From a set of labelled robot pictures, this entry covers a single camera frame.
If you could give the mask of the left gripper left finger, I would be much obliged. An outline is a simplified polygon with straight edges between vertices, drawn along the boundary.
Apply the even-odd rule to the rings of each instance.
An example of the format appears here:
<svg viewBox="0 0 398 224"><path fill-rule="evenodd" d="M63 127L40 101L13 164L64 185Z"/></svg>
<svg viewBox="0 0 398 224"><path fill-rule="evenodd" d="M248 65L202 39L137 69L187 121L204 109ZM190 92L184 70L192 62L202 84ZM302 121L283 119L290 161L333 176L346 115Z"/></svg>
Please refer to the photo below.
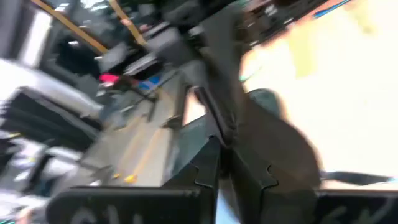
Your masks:
<svg viewBox="0 0 398 224"><path fill-rule="evenodd" d="M221 144L209 138L161 187L72 187L50 200L48 224L215 224Z"/></svg>

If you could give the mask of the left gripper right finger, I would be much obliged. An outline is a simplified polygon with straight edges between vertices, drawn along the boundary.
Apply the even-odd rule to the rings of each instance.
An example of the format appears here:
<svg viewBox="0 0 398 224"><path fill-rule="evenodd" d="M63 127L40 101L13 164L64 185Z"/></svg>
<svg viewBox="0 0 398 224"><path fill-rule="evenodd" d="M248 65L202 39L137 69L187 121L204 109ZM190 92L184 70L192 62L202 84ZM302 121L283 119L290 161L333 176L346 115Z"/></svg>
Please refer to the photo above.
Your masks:
<svg viewBox="0 0 398 224"><path fill-rule="evenodd" d="M353 185L322 180L317 188L258 181L234 152L231 178L243 224L398 224L398 182Z"/></svg>

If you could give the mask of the blue and white box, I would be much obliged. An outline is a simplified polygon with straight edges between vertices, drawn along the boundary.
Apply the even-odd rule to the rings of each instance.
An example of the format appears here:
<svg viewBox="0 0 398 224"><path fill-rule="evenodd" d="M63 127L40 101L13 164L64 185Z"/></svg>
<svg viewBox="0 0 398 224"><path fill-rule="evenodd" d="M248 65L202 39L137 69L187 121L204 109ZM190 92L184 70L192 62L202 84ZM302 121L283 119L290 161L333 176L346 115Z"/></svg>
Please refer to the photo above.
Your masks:
<svg viewBox="0 0 398 224"><path fill-rule="evenodd" d="M150 90L152 88L155 88L159 84L159 82L160 82L160 77L159 76L153 76L153 77L150 77L147 80L140 81L139 84L138 84L138 87L141 90Z"/></svg>

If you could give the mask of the red box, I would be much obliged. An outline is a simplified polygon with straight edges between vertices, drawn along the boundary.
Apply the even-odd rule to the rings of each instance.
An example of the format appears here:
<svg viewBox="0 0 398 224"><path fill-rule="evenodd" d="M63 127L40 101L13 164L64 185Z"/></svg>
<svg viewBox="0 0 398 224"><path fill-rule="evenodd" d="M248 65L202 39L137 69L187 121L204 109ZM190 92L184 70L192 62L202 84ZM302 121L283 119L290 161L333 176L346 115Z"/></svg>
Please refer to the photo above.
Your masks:
<svg viewBox="0 0 398 224"><path fill-rule="evenodd" d="M119 76L113 75L113 74L110 74L110 73L105 73L105 74L101 74L99 76L99 79L101 81L101 86L103 86L103 87L111 87L115 83L118 82Z"/></svg>

